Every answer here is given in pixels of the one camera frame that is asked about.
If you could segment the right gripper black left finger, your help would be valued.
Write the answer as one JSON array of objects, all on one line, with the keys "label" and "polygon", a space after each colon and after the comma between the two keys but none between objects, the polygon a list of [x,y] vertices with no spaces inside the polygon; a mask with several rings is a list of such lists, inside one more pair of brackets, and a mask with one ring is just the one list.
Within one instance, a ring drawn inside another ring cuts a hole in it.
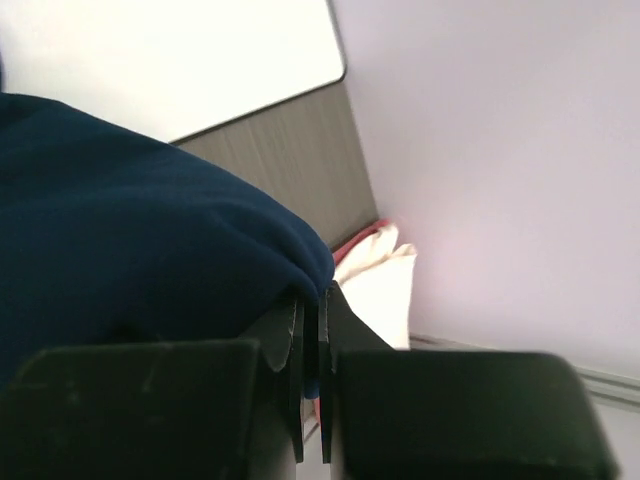
[{"label": "right gripper black left finger", "polygon": [[44,350],[1,396],[5,479],[292,479],[304,303],[231,340]]}]

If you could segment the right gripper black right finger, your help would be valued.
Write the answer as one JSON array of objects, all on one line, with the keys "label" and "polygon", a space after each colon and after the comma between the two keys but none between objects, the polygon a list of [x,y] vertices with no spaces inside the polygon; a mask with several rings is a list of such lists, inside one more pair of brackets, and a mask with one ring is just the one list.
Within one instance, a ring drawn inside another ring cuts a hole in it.
[{"label": "right gripper black right finger", "polygon": [[396,350],[332,285],[318,307],[323,460],[335,479],[616,479],[587,391],[539,352]]}]

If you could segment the navy blue t shirt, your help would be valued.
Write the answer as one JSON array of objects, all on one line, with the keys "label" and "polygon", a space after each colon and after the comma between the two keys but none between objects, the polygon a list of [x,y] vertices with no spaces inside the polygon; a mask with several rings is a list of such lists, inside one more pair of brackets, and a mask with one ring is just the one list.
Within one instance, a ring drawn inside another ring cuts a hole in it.
[{"label": "navy blue t shirt", "polygon": [[318,234],[242,179],[51,99],[1,96],[1,380],[51,347],[241,334],[317,301]]}]

